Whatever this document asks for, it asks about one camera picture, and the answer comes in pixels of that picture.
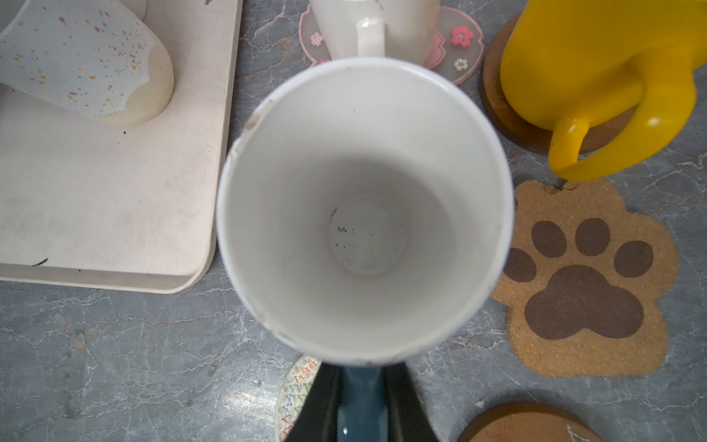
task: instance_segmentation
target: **brown coaster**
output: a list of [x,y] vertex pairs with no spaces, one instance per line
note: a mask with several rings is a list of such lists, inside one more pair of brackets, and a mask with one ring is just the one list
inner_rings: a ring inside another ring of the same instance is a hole
[[[501,57],[518,17],[520,14],[511,18],[501,28],[486,52],[484,66],[481,68],[481,100],[484,102],[486,114],[500,133],[528,151],[547,155],[552,132],[530,124],[515,113],[501,88]],[[589,129],[580,153],[593,152],[606,146],[629,123],[635,111],[635,108],[629,109],[604,124]]]
[[477,417],[458,442],[603,442],[574,416],[547,405],[512,402]]
[[545,376],[643,375],[667,352],[655,301],[677,278],[670,233],[630,214],[605,179],[516,187],[515,229],[493,298],[508,340]]

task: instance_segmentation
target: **yellow mug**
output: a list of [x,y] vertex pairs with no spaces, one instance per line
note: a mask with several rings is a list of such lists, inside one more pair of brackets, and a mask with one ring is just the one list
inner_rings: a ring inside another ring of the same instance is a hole
[[[695,105],[692,71],[705,62],[705,0],[529,0],[503,53],[501,87],[521,117],[553,131],[553,172],[591,180],[680,132]],[[635,105],[614,140],[578,160],[590,127]]]

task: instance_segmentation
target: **marble surface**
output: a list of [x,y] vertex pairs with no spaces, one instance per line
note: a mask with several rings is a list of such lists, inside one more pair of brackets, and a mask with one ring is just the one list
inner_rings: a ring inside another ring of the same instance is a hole
[[[473,16],[490,42],[524,2],[443,4]],[[231,138],[309,65],[297,38],[306,6],[245,0]],[[441,441],[508,400],[563,407],[607,442],[707,441],[707,69],[695,78],[697,107],[680,135],[610,178],[679,249],[679,279],[658,301],[670,331],[663,366],[641,377],[538,376],[506,340],[506,307],[489,300],[457,336],[409,361]],[[480,104],[478,80],[461,88]],[[556,182],[545,158],[502,141],[516,182]],[[175,295],[0,282],[0,441],[271,442],[296,357],[246,311],[218,256]]]

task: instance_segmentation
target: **yellow mug handle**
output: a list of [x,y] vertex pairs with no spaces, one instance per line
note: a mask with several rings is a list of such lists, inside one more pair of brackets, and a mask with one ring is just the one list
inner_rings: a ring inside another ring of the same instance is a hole
[[685,48],[647,51],[634,57],[633,68],[643,79],[643,98],[624,130],[603,149],[578,161],[591,119],[556,122],[548,157],[557,176],[593,180],[631,167],[670,143],[685,125],[697,95],[691,52]]

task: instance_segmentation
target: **white tray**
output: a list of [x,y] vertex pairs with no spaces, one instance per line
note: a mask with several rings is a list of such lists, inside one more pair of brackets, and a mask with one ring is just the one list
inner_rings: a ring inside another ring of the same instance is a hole
[[139,126],[105,127],[0,85],[0,279],[172,293],[201,278],[241,7],[149,0],[175,92]]

